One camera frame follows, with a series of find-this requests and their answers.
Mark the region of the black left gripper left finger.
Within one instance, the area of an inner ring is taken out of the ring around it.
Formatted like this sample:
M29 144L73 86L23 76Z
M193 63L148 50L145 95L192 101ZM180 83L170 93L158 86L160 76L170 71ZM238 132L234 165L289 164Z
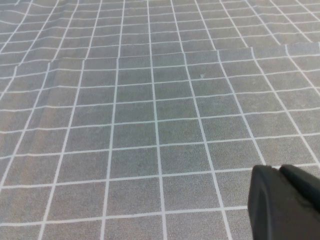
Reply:
M252 169L247 208L253 239L318 240L320 212L279 169L267 165Z

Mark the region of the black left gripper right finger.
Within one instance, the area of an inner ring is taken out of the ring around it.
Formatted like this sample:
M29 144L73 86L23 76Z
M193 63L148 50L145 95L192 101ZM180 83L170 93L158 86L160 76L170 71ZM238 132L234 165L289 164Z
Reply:
M284 164L280 173L290 182L297 192L320 212L320 179L290 164Z

